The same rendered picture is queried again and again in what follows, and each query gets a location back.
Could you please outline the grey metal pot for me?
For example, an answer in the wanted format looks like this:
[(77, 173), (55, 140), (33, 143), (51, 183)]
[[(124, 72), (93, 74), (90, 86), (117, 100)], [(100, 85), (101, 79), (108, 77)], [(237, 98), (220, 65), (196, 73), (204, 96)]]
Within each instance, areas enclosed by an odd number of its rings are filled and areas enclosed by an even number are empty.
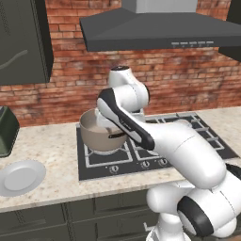
[(118, 127), (99, 127), (94, 109), (86, 111), (80, 117), (79, 124), (83, 142), (99, 153), (114, 152), (127, 139), (127, 135)]

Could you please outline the dark green drawer front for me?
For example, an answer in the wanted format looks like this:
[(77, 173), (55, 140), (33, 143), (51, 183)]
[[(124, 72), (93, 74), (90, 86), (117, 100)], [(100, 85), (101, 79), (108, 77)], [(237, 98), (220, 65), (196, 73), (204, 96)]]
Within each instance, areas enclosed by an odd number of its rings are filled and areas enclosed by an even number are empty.
[(97, 241), (145, 241), (148, 232), (144, 225), (152, 227), (158, 215), (151, 211), (136, 211), (100, 219), (97, 224)]
[(95, 213), (115, 213), (106, 212), (106, 209), (129, 205), (147, 205), (146, 194), (146, 190), (139, 190), (96, 198), (94, 201)]
[(71, 241), (63, 205), (1, 213), (0, 241)]

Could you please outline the grey round plate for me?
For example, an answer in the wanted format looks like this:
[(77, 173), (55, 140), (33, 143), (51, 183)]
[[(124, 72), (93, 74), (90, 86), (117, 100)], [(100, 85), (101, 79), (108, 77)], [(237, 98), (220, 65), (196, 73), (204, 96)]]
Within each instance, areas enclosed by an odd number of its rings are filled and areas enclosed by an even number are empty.
[(16, 197), (38, 187), (46, 175), (45, 166), (36, 160), (22, 160), (0, 170), (0, 196)]

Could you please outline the dark green wall cupboard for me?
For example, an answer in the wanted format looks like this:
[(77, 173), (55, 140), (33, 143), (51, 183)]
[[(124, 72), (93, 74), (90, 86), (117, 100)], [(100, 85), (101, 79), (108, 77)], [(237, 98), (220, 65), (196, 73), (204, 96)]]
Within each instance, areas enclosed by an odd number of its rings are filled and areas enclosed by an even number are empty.
[(241, 63), (241, 0), (231, 0), (226, 22), (230, 31), (218, 52)]

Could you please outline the black gas hob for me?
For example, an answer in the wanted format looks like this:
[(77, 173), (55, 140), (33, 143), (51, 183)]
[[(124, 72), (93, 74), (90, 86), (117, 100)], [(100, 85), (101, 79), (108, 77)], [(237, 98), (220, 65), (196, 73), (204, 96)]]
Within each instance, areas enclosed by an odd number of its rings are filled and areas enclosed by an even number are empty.
[[(165, 123), (184, 120), (185, 124), (188, 124), (195, 129), (209, 142), (223, 160), (238, 157), (238, 154), (195, 112), (145, 116), (143, 111), (138, 111), (135, 113), (135, 116), (147, 123)], [(125, 175), (141, 171), (151, 171), (155, 169), (168, 169), (171, 167), (171, 164), (167, 159), (168, 163), (164, 167), (160, 166), (158, 160), (164, 157), (161, 157), (158, 153), (153, 151), (142, 149), (129, 137), (127, 137), (124, 144), (114, 152), (99, 153), (88, 148), (83, 142), (79, 123), (76, 125), (76, 135), (78, 173), (80, 181)], [(148, 161), (150, 163), (147, 169), (144, 169), (141, 166), (143, 161)], [(109, 171), (111, 166), (119, 167), (117, 174), (112, 174)]]

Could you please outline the dark green toaster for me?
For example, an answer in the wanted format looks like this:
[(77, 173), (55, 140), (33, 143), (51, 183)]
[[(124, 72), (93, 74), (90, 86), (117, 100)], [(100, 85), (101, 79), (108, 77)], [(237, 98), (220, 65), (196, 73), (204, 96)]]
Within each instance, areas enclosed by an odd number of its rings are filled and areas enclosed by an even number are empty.
[(20, 124), (8, 106), (0, 106), (0, 158), (11, 154)]

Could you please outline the dark grey range hood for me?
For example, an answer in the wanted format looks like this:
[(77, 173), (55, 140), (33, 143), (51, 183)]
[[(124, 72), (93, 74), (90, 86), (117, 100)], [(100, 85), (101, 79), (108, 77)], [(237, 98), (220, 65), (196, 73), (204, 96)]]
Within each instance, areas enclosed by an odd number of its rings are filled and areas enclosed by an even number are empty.
[(221, 47), (223, 20), (196, 12), (198, 0), (121, 0), (121, 7), (82, 18), (90, 52)]

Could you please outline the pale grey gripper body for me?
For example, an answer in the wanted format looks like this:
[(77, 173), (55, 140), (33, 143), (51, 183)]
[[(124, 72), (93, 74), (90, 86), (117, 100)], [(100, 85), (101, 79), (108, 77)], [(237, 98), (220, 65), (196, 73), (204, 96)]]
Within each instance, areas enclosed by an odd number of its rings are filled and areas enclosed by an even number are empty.
[(96, 117), (96, 123), (99, 127), (103, 127), (103, 128), (111, 127), (111, 122), (101, 114), (98, 108), (95, 108), (94, 113)]

